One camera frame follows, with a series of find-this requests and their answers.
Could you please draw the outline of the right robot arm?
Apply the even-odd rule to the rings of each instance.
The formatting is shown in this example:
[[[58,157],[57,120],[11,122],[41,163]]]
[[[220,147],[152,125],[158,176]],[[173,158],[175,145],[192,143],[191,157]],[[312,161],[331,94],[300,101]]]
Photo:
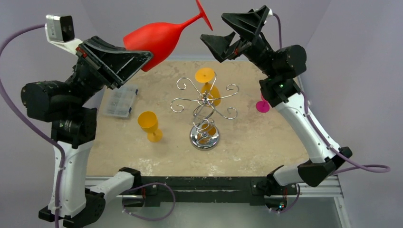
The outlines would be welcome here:
[[[288,122],[308,152],[306,162],[282,165],[267,175],[263,185],[267,196],[279,193],[289,184],[316,187],[352,156],[350,148],[340,146],[327,134],[295,82],[307,69],[305,49],[292,45],[274,50],[262,33],[267,17],[272,14],[267,6],[244,13],[223,13],[222,20],[233,31],[227,36],[200,37],[219,62],[243,55],[266,75],[259,81],[261,94]]]

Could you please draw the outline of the red wine glass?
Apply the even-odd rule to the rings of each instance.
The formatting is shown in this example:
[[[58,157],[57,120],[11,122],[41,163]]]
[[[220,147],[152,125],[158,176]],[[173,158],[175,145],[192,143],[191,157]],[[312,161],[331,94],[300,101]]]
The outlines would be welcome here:
[[[127,50],[149,51],[153,54],[153,58],[142,67],[144,72],[148,72],[166,60],[174,51],[183,30],[198,19],[204,19],[210,30],[213,30],[200,1],[195,2],[199,14],[183,23],[153,22],[123,37],[123,44]]]

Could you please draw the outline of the pink wine glass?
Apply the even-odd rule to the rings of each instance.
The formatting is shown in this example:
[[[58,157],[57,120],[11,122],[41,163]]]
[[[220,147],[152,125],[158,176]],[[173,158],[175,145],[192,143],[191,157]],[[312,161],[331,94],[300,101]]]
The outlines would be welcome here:
[[[260,94],[261,100],[256,102],[255,108],[257,109],[258,112],[260,113],[267,113],[270,110],[270,105],[267,100],[263,97],[262,94]]]

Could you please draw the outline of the orange wine glass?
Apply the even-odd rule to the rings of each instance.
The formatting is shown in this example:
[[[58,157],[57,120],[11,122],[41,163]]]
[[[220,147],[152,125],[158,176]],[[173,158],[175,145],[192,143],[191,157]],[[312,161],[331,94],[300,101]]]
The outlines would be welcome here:
[[[221,100],[219,99],[220,93],[215,85],[210,83],[216,76],[214,70],[209,67],[201,68],[195,73],[195,79],[199,83],[204,83],[203,87],[201,88],[201,93],[209,92],[208,98],[209,99],[215,99],[212,102],[214,106],[218,106],[221,103]]]
[[[147,133],[147,139],[151,142],[158,142],[162,139],[163,133],[158,128],[159,123],[157,116],[152,111],[145,111],[139,114],[137,118],[137,123],[140,128]]]

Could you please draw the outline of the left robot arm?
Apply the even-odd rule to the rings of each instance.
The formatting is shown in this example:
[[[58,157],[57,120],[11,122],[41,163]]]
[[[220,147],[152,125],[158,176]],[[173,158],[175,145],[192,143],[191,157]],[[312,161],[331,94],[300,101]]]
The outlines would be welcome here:
[[[28,117],[52,124],[54,187],[51,201],[39,211],[39,217],[49,222],[63,219],[66,228],[82,228],[95,223],[110,200],[125,191],[137,194],[142,187],[140,171],[128,167],[98,185],[85,187],[97,109],[84,104],[104,87],[123,86],[153,54],[129,51],[97,36],[52,44],[77,56],[73,74],[64,82],[28,83],[21,90]]]

